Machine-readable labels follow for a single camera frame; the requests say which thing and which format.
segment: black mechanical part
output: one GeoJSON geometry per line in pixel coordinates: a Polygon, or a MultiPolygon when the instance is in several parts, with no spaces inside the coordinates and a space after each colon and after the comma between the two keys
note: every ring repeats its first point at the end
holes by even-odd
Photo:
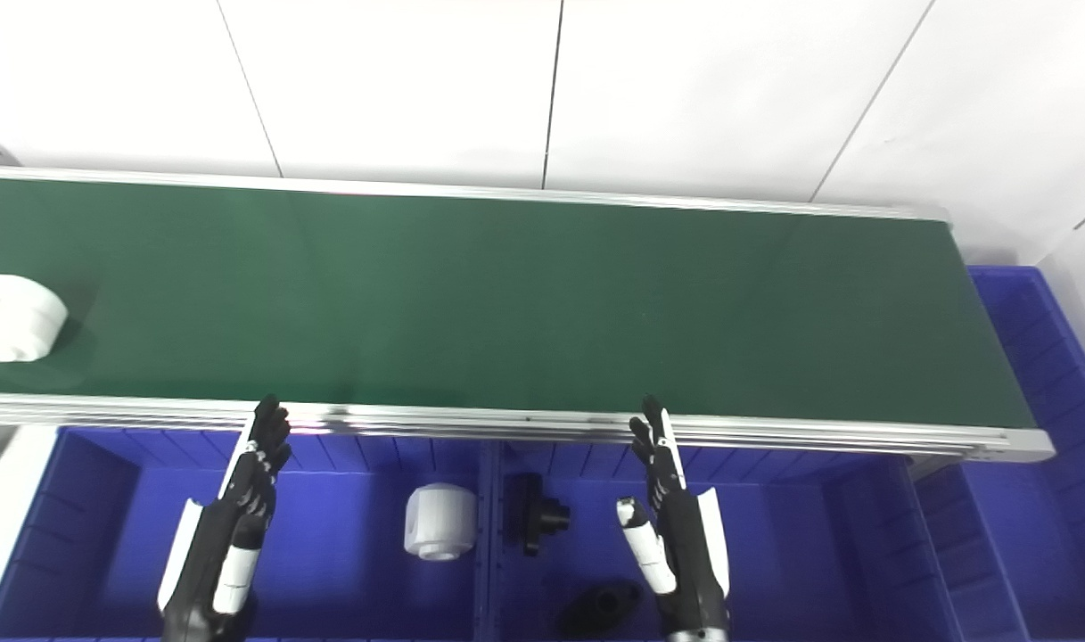
{"type": "Polygon", "coordinates": [[[570,506],[562,506],[553,497],[542,495],[541,475],[519,475],[516,482],[521,485],[524,497],[523,553],[537,557],[544,535],[554,535],[560,529],[570,528],[570,506]]]}
{"type": "Polygon", "coordinates": [[[630,616],[641,594],[641,586],[631,580],[595,586],[562,609],[558,633],[563,640],[601,640],[630,616]]]}

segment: white object on conveyor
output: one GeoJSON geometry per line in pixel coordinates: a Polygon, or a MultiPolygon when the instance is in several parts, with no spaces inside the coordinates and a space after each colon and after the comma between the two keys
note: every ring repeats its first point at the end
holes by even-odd
{"type": "Polygon", "coordinates": [[[13,273],[0,273],[0,361],[46,357],[66,321],[53,292],[13,273]]]}
{"type": "Polygon", "coordinates": [[[452,484],[417,488],[408,499],[403,548],[429,562],[458,560],[474,548],[477,500],[452,484]]]}

